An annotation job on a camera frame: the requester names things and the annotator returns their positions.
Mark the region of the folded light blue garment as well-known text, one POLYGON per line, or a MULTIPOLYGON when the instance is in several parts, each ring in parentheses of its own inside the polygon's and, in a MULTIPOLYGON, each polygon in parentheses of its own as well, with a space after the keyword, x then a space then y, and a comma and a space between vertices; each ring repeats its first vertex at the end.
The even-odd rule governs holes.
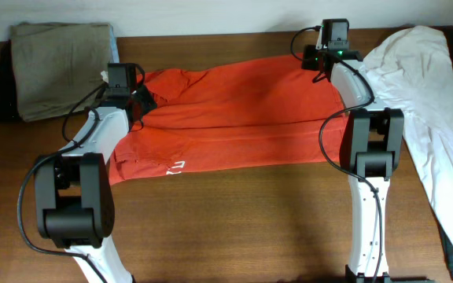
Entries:
POLYGON ((112 52, 112 59, 111 63, 119 63, 120 62, 120 55, 118 51, 116 36, 114 35, 113 26, 109 26, 109 43, 110 49, 112 52))

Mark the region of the folded olive green garment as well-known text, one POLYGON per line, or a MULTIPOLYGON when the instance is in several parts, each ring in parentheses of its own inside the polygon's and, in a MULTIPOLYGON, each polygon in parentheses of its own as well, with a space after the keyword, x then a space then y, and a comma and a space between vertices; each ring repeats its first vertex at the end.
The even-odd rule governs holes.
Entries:
POLYGON ((66 115, 102 83, 111 63, 107 23, 10 28, 17 109, 25 122, 66 115))

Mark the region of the orange t-shirt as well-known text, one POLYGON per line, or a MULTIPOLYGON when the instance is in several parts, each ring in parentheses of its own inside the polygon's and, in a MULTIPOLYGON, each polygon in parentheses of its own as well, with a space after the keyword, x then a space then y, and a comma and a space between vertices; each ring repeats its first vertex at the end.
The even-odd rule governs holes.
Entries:
POLYGON ((116 146, 110 182, 336 160, 347 120, 314 77, 290 55, 145 75, 157 108, 116 146))

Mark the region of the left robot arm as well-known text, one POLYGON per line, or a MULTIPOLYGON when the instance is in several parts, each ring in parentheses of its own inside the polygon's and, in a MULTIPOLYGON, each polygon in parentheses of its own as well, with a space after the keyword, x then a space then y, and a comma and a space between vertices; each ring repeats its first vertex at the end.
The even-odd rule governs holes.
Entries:
POLYGON ((115 204, 106 168, 115 147, 157 103, 134 63, 110 63, 107 79, 90 93, 88 118, 76 136, 37 160, 26 175, 35 181, 37 227, 72 257, 89 282, 132 282, 112 239, 115 204))

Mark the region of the folded black garment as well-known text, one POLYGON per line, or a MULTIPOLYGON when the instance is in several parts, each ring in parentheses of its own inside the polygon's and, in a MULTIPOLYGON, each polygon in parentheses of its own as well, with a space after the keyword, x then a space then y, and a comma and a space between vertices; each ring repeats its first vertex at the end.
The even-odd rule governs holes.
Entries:
POLYGON ((13 72, 11 42, 0 50, 0 123, 21 122, 17 109, 17 85, 13 72))

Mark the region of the white shirt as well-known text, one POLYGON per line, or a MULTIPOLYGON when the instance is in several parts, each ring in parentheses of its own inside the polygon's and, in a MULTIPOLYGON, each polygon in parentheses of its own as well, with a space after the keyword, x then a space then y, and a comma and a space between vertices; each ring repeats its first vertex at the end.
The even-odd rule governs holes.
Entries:
POLYGON ((376 96, 403 111, 404 140, 453 245, 453 66, 444 33, 425 26, 398 31, 364 64, 376 96))

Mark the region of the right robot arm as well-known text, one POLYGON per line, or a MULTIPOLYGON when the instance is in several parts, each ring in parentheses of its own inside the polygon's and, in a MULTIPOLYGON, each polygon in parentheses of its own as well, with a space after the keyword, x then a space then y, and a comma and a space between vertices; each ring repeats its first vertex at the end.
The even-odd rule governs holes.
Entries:
POLYGON ((349 22, 326 19, 315 31, 319 39, 306 46, 304 69, 316 71, 339 92, 347 115, 334 168, 348 176, 352 195, 352 250, 346 265, 349 282, 390 282, 385 255, 385 206, 392 175, 400 161, 404 116, 375 97, 363 57, 350 48, 349 22))

